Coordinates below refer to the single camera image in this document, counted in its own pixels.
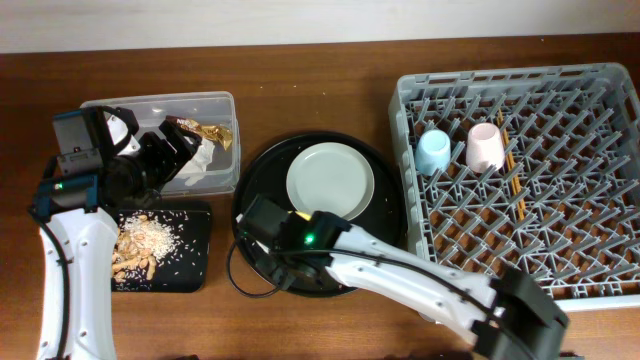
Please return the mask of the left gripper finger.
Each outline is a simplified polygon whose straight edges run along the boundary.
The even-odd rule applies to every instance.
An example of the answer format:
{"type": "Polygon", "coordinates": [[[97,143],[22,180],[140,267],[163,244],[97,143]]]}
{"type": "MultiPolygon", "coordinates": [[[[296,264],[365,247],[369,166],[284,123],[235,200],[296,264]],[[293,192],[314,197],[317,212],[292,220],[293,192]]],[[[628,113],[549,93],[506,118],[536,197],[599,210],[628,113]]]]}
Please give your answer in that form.
{"type": "Polygon", "coordinates": [[[180,127],[178,124],[165,120],[159,126],[160,131],[164,134],[169,144],[176,150],[176,155],[180,162],[188,162],[196,153],[197,150],[179,150],[178,149],[178,135],[175,129],[180,127]]]}
{"type": "Polygon", "coordinates": [[[179,150],[197,150],[201,146],[202,137],[200,135],[180,127],[175,131],[178,135],[179,150]]]}

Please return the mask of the gold snack wrapper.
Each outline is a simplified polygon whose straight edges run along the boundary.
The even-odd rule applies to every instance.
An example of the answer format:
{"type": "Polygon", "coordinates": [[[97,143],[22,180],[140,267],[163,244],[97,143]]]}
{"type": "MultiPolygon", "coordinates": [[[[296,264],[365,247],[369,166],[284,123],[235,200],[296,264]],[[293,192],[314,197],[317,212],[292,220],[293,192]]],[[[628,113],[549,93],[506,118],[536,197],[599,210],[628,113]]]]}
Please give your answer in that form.
{"type": "Polygon", "coordinates": [[[181,132],[197,135],[202,139],[219,143],[227,151],[233,143],[232,131],[222,125],[201,125],[194,119],[167,115],[166,121],[176,125],[181,132]]]}

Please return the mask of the white napkin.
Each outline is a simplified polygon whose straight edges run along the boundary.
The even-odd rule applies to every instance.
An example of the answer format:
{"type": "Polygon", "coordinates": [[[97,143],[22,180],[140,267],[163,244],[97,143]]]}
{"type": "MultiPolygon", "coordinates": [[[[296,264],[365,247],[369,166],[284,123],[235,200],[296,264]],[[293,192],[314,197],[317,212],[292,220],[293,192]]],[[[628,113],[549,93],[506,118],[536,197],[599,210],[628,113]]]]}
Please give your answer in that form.
{"type": "Polygon", "coordinates": [[[216,145],[202,139],[195,155],[182,167],[175,178],[184,180],[186,186],[193,186],[205,177],[208,165],[213,161],[216,145]]]}

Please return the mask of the yellow bowl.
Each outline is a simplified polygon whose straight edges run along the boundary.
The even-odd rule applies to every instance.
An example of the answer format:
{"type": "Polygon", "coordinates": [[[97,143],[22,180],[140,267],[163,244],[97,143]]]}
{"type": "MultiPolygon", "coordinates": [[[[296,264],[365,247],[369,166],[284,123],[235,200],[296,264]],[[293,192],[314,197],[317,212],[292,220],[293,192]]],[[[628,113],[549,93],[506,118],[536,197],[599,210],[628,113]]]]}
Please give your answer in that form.
{"type": "Polygon", "coordinates": [[[295,213],[307,221],[311,219],[311,215],[309,214],[299,212],[299,211],[296,211],[295,213]]]}

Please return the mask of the food scraps pile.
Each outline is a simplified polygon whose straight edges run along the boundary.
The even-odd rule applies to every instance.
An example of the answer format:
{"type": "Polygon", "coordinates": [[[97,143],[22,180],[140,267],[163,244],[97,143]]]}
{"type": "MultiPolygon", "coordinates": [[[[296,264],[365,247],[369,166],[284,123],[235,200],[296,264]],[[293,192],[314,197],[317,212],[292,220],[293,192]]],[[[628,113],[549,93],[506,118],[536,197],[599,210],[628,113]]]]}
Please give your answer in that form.
{"type": "Polygon", "coordinates": [[[179,243],[174,228],[154,213],[121,216],[112,253],[111,275],[117,285],[135,280],[151,282],[158,269],[172,258],[179,243]]]}

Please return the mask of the light grey plate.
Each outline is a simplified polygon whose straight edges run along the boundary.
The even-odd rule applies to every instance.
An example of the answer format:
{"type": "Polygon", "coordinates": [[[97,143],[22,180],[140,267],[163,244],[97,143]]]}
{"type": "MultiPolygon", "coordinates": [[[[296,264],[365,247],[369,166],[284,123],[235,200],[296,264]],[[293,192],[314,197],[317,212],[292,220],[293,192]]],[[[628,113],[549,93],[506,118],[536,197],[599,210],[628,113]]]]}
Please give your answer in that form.
{"type": "Polygon", "coordinates": [[[330,212],[353,220],[370,204],[375,190],[372,165],[355,148],[337,142],[310,146],[291,162],[286,191],[303,213],[330,212]]]}

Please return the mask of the blue plastic cup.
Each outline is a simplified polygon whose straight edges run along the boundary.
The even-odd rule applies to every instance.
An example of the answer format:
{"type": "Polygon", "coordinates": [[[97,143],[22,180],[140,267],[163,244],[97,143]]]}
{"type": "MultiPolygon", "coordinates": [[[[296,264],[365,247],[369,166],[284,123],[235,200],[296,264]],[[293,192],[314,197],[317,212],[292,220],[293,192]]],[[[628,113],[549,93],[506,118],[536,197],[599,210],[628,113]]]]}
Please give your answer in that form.
{"type": "Polygon", "coordinates": [[[415,151],[416,170],[425,176],[432,176],[437,170],[445,172],[451,158],[449,136],[438,129],[426,131],[418,141],[415,151]]]}

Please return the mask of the pink plastic cup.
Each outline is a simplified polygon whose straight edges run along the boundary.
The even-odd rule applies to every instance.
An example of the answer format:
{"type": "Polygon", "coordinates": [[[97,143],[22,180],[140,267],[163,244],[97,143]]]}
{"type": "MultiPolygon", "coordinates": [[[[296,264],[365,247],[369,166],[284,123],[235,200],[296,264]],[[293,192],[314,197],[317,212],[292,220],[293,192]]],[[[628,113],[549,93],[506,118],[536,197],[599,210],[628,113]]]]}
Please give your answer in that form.
{"type": "Polygon", "coordinates": [[[505,153],[499,128],[492,123],[479,123],[468,132],[466,165],[475,173],[483,173],[494,166],[500,170],[505,153]]]}

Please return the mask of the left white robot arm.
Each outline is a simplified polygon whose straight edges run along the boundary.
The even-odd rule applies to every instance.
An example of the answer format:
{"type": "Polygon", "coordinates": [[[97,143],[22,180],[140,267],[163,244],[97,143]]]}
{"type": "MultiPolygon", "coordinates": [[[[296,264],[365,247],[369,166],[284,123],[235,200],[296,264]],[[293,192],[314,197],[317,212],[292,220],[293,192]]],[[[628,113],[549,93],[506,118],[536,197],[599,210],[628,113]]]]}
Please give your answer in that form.
{"type": "Polygon", "coordinates": [[[59,154],[43,173],[28,212],[45,252],[38,358],[113,359],[112,214],[145,204],[188,163],[199,135],[163,121],[140,133],[126,108],[92,106],[53,119],[59,154]]]}

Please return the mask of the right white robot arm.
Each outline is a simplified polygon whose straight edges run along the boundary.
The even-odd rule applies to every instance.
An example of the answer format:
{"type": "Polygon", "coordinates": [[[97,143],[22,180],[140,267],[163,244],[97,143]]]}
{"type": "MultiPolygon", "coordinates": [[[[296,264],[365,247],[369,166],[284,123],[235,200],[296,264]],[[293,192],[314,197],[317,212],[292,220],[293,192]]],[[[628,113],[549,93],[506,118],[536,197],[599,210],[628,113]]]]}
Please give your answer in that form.
{"type": "Polygon", "coordinates": [[[303,277],[326,274],[446,326],[472,344],[476,359],[556,359],[561,353],[569,318],[520,270],[495,278],[437,265],[327,212],[304,218],[275,211],[248,220],[245,231],[303,277]]]}

